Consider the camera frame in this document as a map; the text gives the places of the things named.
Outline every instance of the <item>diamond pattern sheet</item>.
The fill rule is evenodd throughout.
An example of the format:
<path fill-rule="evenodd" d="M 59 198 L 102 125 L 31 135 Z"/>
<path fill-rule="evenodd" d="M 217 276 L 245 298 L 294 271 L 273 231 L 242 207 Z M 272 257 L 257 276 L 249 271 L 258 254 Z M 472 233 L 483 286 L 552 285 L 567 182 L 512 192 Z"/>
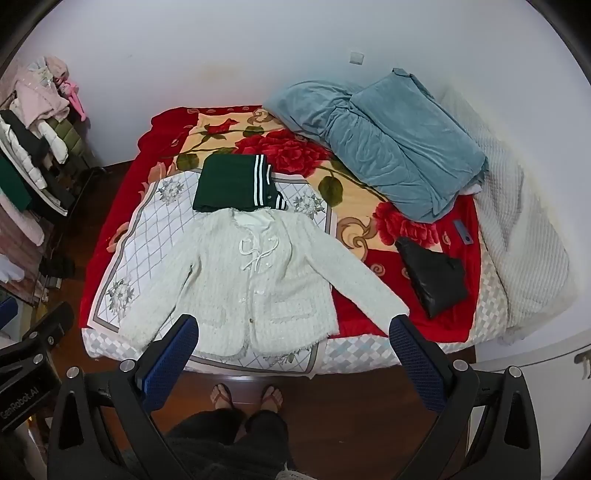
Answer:
<path fill-rule="evenodd" d="M 91 310 L 89 327 L 82 330 L 86 351 L 91 357 L 108 356 L 117 360 L 138 358 L 139 352 L 117 335 L 119 320 L 129 305 L 150 281 L 152 269 L 183 233 L 183 226 L 205 215 L 194 212 L 191 203 L 199 171 L 183 172 L 153 184 L 134 213 L 129 231 L 119 241 L 118 250 L 106 270 Z M 284 195 L 288 209 L 309 215 L 319 228 L 332 232 L 330 208 L 303 179 L 274 175 L 277 188 Z M 492 263 L 479 238 L 482 252 L 480 292 L 475 321 L 464 343 L 442 343 L 449 353 L 496 338 L 507 328 L 507 298 Z M 162 338 L 172 325 L 168 319 L 158 333 Z M 322 348 L 314 346 L 280 358 L 257 356 L 248 350 L 240 360 L 217 362 L 195 355 L 186 369 L 198 372 L 226 372 L 232 375 L 278 374 L 312 375 L 314 373 L 353 373 L 399 364 L 388 339 L 375 335 L 328 339 Z"/>
<path fill-rule="evenodd" d="M 91 356 L 136 358 L 139 353 L 122 339 L 116 339 L 119 321 L 151 280 L 152 272 L 182 236 L 184 227 L 194 218 L 207 215 L 195 212 L 192 202 L 200 171 L 186 171 L 153 184 L 134 213 L 128 232 L 120 240 L 114 261 L 107 269 L 98 295 L 98 306 L 91 310 L 89 326 L 107 328 L 113 335 L 87 331 L 85 345 Z M 288 210 L 301 212 L 330 232 L 331 211 L 327 203 L 300 177 L 273 175 L 277 189 L 284 195 Z M 175 319 L 168 318 L 156 335 L 161 339 Z M 263 357 L 248 349 L 239 360 L 218 362 L 192 356 L 192 364 L 231 365 L 245 372 L 277 371 L 306 373 L 316 359 L 317 346 L 282 357 Z"/>

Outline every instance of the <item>flower motif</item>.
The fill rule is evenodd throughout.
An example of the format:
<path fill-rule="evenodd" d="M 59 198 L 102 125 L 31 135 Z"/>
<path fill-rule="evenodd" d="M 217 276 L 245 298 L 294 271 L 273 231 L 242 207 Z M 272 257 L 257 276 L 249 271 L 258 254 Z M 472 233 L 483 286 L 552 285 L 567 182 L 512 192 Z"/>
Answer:
<path fill-rule="evenodd" d="M 399 236 L 407 236 L 425 248 L 439 243 L 435 225 L 409 220 L 390 202 L 379 203 L 373 217 L 385 245 L 393 245 Z"/>
<path fill-rule="evenodd" d="M 269 132 L 266 137 L 252 135 L 236 143 L 234 153 L 242 155 L 263 154 L 273 170 L 288 175 L 300 174 L 309 177 L 324 160 L 331 156 L 326 150 L 312 141 L 296 137 L 289 130 Z"/>
<path fill-rule="evenodd" d="M 111 288 L 107 290 L 109 296 L 109 310 L 117 315 L 118 318 L 125 316 L 125 310 L 134 299 L 134 288 L 129 286 L 126 278 L 117 280 L 112 284 Z"/>
<path fill-rule="evenodd" d="M 311 220 L 314 220 L 314 216 L 318 212 L 326 212 L 324 205 L 322 205 L 323 203 L 323 200 L 318 198 L 316 195 L 308 195 L 303 197 L 298 195 L 293 200 L 294 210 L 307 215 Z"/>
<path fill-rule="evenodd" d="M 208 135 L 227 134 L 232 125 L 236 125 L 237 123 L 235 120 L 228 118 L 221 125 L 205 125 L 205 130 Z"/>
<path fill-rule="evenodd" d="M 184 190 L 184 185 L 178 180 L 164 180 L 162 186 L 158 189 L 160 200 L 166 205 L 173 203 L 180 193 Z"/>
<path fill-rule="evenodd" d="M 290 366 L 287 364 L 293 364 L 294 360 L 296 359 L 296 354 L 300 353 L 301 350 L 299 352 L 292 352 L 292 353 L 288 353 L 287 355 L 281 355 L 281 356 L 264 356 L 263 358 L 265 360 L 267 360 L 267 362 L 269 363 L 269 367 L 268 368 L 272 368 L 275 365 L 279 365 L 282 367 L 285 366 Z"/>

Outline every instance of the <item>person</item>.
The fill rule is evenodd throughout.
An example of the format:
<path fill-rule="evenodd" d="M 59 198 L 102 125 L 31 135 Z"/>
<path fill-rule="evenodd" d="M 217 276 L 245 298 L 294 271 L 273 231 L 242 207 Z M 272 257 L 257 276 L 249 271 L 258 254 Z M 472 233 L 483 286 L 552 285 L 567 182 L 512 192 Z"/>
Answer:
<path fill-rule="evenodd" d="M 210 398 L 212 411 L 190 416 L 165 435 L 171 450 L 194 478 L 275 480 L 281 472 L 295 470 L 287 424 L 279 415 L 283 396 L 277 387 L 270 385 L 263 390 L 259 411 L 246 420 L 246 435 L 236 441 L 245 413 L 234 406 L 224 384 L 215 385 Z M 145 478 L 134 455 L 124 458 L 134 475 Z"/>

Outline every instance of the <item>jacket sleeve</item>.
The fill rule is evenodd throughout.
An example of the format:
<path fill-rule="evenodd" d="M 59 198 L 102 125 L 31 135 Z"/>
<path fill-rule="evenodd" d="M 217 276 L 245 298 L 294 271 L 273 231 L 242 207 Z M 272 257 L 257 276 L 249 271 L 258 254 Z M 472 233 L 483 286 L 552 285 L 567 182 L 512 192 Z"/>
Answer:
<path fill-rule="evenodd" d="M 193 232 L 200 222 L 195 218 L 187 225 L 121 320 L 119 334 L 133 347 L 143 350 L 148 346 L 176 307 L 189 275 L 199 271 L 199 240 Z"/>
<path fill-rule="evenodd" d="M 406 304 L 341 242 L 320 230 L 306 215 L 298 216 L 300 247 L 312 268 L 388 334 L 393 317 L 408 315 Z"/>
<path fill-rule="evenodd" d="M 57 136 L 54 129 L 52 129 L 49 124 L 45 120 L 35 120 L 30 128 L 31 131 L 33 129 L 37 129 L 37 131 L 45 137 L 47 143 L 49 143 L 49 148 L 53 153 L 53 156 L 56 158 L 58 163 L 65 163 L 68 158 L 68 147 L 64 143 L 64 141 Z"/>

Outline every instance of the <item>red rose pattern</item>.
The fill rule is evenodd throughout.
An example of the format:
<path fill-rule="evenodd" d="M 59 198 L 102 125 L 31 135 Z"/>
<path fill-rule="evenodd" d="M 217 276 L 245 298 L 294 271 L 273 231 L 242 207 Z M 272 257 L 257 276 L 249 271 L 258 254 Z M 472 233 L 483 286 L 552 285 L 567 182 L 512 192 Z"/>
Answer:
<path fill-rule="evenodd" d="M 237 123 L 235 120 L 228 118 L 221 125 L 206 125 L 205 130 L 209 135 L 226 134 L 230 131 L 232 125 L 236 125 Z"/>
<path fill-rule="evenodd" d="M 289 130 L 269 132 L 266 137 L 253 135 L 236 143 L 234 153 L 263 154 L 277 173 L 309 177 L 331 153 L 312 141 L 298 140 Z"/>
<path fill-rule="evenodd" d="M 409 220 L 390 202 L 378 204 L 373 217 L 385 245 L 393 245 L 399 236 L 407 236 L 425 248 L 439 243 L 435 225 Z"/>

